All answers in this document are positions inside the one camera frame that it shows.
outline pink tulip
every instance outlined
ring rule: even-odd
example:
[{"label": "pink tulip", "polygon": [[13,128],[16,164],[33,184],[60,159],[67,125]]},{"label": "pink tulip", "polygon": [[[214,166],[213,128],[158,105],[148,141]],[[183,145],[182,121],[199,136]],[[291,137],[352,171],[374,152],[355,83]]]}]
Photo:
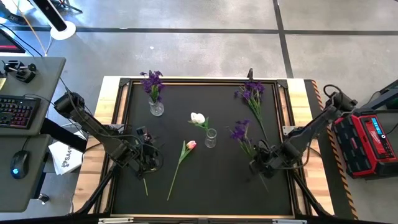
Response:
[{"label": "pink tulip", "polygon": [[197,145],[197,143],[196,143],[195,141],[190,141],[190,142],[188,142],[188,144],[187,144],[187,148],[188,148],[189,150],[192,150],[196,145]]}]

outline mouse pad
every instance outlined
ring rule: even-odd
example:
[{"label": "mouse pad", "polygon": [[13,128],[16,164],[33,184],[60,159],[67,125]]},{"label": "mouse pad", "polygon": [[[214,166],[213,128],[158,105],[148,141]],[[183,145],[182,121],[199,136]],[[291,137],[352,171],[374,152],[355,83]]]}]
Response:
[{"label": "mouse pad", "polygon": [[[277,111],[272,84],[264,84],[262,118],[271,144],[280,144]],[[230,138],[238,120],[250,119],[248,136],[263,139],[261,128],[249,106],[234,99],[237,85],[166,85],[161,93],[165,107],[160,117],[149,111],[143,86],[134,85],[129,122],[136,128],[146,126],[157,137],[155,146],[164,144],[161,170],[137,180],[131,169],[118,176],[112,214],[158,215],[292,215],[290,191],[285,171],[265,179],[249,170],[249,158]],[[187,121],[191,112],[209,117],[209,127],[217,130],[214,148],[205,146],[205,130]],[[183,141],[195,140],[196,148],[181,163],[174,188],[167,201]]]}]

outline concrete floor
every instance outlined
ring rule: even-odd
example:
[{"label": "concrete floor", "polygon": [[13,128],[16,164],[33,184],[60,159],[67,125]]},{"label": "concrete floor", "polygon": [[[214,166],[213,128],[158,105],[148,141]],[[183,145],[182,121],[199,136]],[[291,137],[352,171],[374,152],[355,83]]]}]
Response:
[{"label": "concrete floor", "polygon": [[[4,1],[11,10],[12,3]],[[347,95],[365,102],[376,90],[397,79],[398,33],[362,31],[398,30],[398,2],[395,0],[279,0],[285,30],[359,30],[357,35],[291,35],[286,42],[275,34],[281,28],[275,18],[273,0],[112,0],[70,1],[83,14],[65,11],[66,20],[79,27],[115,28],[105,32],[78,32],[56,41],[49,56],[67,58],[63,79],[81,94],[93,111],[105,75],[138,75],[161,70],[166,76],[310,78],[318,86],[338,85]],[[35,9],[20,0],[21,9],[36,27],[47,26]],[[140,33],[117,28],[148,28]],[[148,33],[150,28],[250,29],[245,34]],[[273,30],[273,34],[258,34]],[[17,34],[37,50],[32,32]],[[47,46],[49,32],[38,32]],[[287,54],[281,46],[287,47]],[[292,74],[286,68],[292,68]],[[59,85],[53,100],[64,93]],[[54,110],[50,119],[65,124]],[[57,195],[44,207],[33,202],[22,215],[3,213],[0,219],[64,215],[76,184],[76,177],[46,178],[47,188]],[[397,223],[398,178],[353,180],[347,176],[355,207],[361,220]]]}]

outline gray desk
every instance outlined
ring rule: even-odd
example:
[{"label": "gray desk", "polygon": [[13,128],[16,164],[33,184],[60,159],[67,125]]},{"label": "gray desk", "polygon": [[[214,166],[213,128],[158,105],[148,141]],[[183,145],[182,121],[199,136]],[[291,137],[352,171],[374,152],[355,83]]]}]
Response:
[{"label": "gray desk", "polygon": [[26,138],[0,138],[0,212],[23,212],[34,195],[44,168],[44,156],[51,137],[48,134],[32,136],[26,143],[29,151],[29,171],[20,180],[11,176],[10,162],[12,156],[22,149]]},{"label": "gray desk", "polygon": [[[30,83],[22,83],[14,77],[8,77],[0,90],[0,95],[23,96],[33,93],[48,100],[52,99],[66,62],[65,58],[57,57],[0,57],[0,60],[6,63],[8,60],[20,60],[24,65],[34,63],[37,67],[36,77]],[[39,134],[49,104],[46,100],[40,102],[40,107],[29,129],[0,128],[0,136],[33,136]]]}]

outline white stand base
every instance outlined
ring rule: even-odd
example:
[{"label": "white stand base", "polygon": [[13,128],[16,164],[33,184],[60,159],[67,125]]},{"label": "white stand base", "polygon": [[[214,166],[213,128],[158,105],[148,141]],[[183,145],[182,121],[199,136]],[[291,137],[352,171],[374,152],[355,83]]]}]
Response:
[{"label": "white stand base", "polygon": [[65,40],[75,34],[76,26],[74,25],[74,23],[65,21],[65,24],[67,25],[67,28],[64,31],[58,31],[54,27],[51,28],[50,34],[52,38],[54,38],[55,40]]}]

